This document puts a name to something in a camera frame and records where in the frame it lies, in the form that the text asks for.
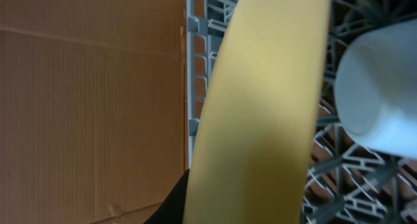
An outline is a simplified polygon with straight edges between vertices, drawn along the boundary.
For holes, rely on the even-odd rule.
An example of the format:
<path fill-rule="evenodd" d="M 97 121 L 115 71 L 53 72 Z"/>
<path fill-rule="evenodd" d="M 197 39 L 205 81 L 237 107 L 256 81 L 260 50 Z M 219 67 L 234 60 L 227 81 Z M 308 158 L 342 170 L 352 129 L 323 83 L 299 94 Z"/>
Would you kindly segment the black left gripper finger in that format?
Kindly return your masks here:
<path fill-rule="evenodd" d="M 159 208 L 143 224 L 182 224 L 189 174 L 187 169 Z"/>

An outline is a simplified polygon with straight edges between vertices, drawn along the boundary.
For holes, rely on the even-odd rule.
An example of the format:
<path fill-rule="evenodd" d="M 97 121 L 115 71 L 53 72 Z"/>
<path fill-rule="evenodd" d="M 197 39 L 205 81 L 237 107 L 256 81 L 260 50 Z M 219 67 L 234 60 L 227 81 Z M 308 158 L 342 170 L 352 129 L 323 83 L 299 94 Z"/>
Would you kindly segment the brown cardboard panel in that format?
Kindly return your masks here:
<path fill-rule="evenodd" d="M 1 0 L 1 222 L 142 223 L 184 170 L 184 0 Z"/>

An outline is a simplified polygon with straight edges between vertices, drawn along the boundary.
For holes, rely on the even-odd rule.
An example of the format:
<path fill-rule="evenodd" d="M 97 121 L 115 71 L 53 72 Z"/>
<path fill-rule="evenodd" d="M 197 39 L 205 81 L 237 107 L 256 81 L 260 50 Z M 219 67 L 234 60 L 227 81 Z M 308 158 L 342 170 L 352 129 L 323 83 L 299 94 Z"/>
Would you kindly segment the grey dishwasher rack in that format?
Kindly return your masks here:
<path fill-rule="evenodd" d="M 195 138 L 222 38 L 238 0 L 186 0 L 188 142 Z M 339 123 L 334 81 L 360 35 L 416 17 L 416 0 L 332 0 L 319 122 L 302 203 L 303 223 L 415 223 L 416 161 L 364 148 Z"/>

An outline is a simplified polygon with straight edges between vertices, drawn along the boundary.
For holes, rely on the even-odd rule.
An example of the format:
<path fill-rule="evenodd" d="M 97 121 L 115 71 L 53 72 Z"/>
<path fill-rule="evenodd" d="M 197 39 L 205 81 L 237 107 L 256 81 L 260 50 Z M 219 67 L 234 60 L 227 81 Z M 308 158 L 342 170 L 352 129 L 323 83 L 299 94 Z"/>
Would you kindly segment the white cup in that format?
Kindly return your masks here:
<path fill-rule="evenodd" d="M 416 20 L 356 38 L 339 63 L 334 98 L 355 143 L 416 158 Z"/>

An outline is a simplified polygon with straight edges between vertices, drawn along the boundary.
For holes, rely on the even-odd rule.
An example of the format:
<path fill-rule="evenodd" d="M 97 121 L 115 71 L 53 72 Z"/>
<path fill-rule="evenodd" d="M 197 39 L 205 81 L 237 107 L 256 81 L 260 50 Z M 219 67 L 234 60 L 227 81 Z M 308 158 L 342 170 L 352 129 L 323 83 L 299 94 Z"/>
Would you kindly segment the yellow plate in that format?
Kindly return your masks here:
<path fill-rule="evenodd" d="M 298 223 L 331 0 L 238 0 L 208 84 L 185 223 Z"/>

